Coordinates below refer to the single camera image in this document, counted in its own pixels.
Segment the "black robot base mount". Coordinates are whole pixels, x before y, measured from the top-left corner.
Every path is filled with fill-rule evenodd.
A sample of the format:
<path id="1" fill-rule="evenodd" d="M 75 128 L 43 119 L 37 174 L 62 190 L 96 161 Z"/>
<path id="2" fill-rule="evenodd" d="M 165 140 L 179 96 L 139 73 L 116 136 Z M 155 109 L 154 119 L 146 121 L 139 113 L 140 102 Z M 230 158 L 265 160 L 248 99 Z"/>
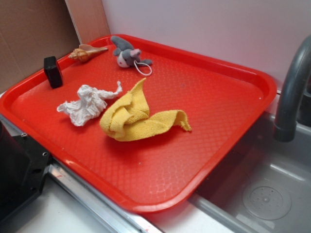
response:
<path id="1" fill-rule="evenodd" d="M 11 136 L 0 125 L 1 223 L 41 195 L 50 163 L 50 152 L 31 136 Z"/>

